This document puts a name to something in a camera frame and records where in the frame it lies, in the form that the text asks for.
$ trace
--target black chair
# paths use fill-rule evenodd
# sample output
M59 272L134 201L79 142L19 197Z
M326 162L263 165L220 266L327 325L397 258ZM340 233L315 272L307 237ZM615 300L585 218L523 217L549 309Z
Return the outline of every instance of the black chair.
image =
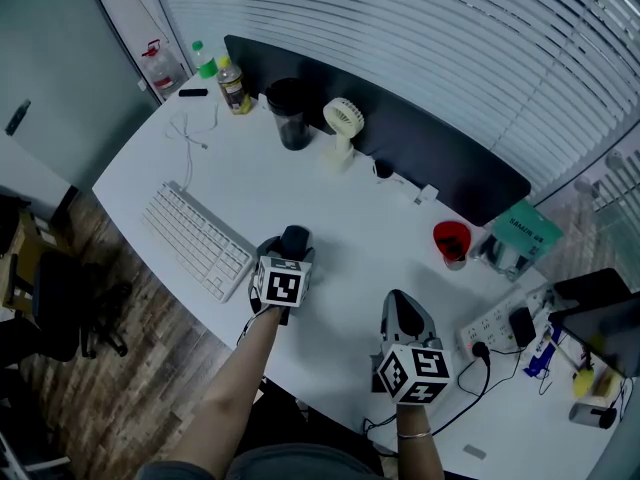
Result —
M36 325L24 318L0 323L0 366L34 353L70 361L76 354L78 341L82 356L93 359L96 353L89 347L91 333L120 356L127 354L126 344L115 332L115 320L131 294L129 283L119 283L93 298L100 267L83 266L77 259L53 251L40 257L34 286L18 275L17 267L18 256L14 254L8 292L10 297L15 290L32 295Z

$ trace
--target human arm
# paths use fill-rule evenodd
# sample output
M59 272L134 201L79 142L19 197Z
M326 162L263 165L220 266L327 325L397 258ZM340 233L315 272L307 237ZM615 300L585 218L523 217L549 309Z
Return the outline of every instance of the human arm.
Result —
M398 434L414 436L430 432L424 407L398 405ZM444 471L431 434L416 439L398 438L398 476L400 480L443 480Z
M223 480L244 434L275 341L282 309L253 322L205 393L191 425L168 460L195 464Z

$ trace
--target blue object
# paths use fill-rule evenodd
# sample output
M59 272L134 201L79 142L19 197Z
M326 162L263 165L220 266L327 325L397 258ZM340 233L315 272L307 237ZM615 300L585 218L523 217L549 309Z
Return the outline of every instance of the blue object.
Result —
M560 334L562 334L562 329L555 326L552 326L552 329L553 333L551 334L551 339L558 343ZM529 361L529 366L524 369L524 373L526 373L529 377L537 377L541 371L547 369L555 350L555 347L551 345L551 343L549 343L549 345L547 345L547 348L544 349L542 354L540 354L540 357L533 356L531 358L531 361Z

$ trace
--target wooden floor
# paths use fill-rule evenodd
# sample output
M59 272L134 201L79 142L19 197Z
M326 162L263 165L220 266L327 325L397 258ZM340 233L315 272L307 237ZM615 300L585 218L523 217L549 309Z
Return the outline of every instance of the wooden floor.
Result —
M171 449L230 351L174 299L93 197L76 197L68 216L63 231L81 260L105 266L107 286L133 284L119 324L129 353L97 346L96 359L78 351L66 364L32 356L20 372L77 480L133 478Z

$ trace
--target plastic bottle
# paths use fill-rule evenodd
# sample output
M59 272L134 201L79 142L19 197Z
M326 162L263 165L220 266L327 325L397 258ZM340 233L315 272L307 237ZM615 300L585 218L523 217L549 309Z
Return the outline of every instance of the plastic bottle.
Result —
M160 39L147 45L142 60L151 82L165 99L187 81L180 63L167 48L160 48Z
M196 69L202 78L211 78L218 72L216 60L213 55L208 53L202 45L202 41L195 41L191 47L193 48L193 61Z
M251 98L242 85L242 71L229 57L219 60L218 84L232 114L246 114L251 110Z

